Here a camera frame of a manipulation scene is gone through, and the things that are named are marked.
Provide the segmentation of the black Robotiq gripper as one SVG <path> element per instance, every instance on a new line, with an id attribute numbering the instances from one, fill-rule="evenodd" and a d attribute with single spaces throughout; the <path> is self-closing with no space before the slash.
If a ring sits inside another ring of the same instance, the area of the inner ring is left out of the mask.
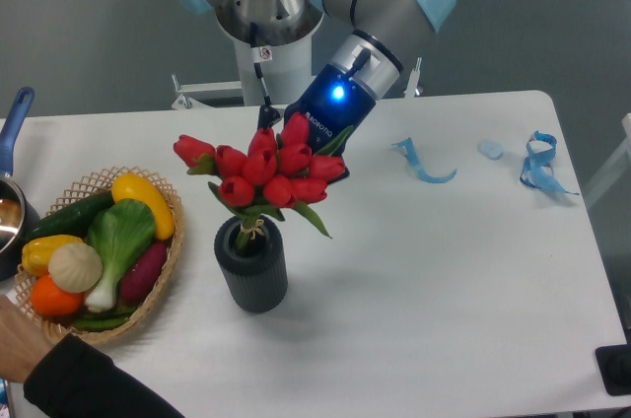
<path id="1" fill-rule="evenodd" d="M 307 144 L 315 152 L 346 127 L 358 128 L 375 105 L 376 101 L 359 84 L 346 80 L 339 69 L 327 64 L 302 96 L 288 105 L 284 121 L 288 122 L 295 112 L 305 114 L 310 122 Z M 280 120 L 280 111 L 264 104 L 259 108 L 257 128 L 270 128 Z M 349 175 L 342 157 L 331 156 L 328 160 L 328 182 L 337 182 Z"/>

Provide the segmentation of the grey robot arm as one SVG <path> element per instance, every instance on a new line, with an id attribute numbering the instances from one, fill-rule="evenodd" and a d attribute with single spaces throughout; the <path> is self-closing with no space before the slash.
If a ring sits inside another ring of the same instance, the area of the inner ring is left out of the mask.
<path id="1" fill-rule="evenodd" d="M 233 41 L 245 103 L 269 128 L 304 114 L 309 146 L 346 141 L 440 29 L 456 0 L 178 0 Z"/>

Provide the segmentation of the black sleeved forearm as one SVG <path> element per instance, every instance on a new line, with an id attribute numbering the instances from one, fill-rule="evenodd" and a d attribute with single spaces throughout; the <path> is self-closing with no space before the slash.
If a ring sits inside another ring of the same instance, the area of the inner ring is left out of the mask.
<path id="1" fill-rule="evenodd" d="M 68 335 L 24 382 L 25 399 L 49 417 L 179 417 L 106 354 Z"/>

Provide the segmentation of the person's hand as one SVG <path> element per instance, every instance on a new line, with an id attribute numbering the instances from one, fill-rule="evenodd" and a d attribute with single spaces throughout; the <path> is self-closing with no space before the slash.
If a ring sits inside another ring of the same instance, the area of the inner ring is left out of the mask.
<path id="1" fill-rule="evenodd" d="M 7 296 L 1 296 L 1 377 L 24 383 L 54 344 Z"/>

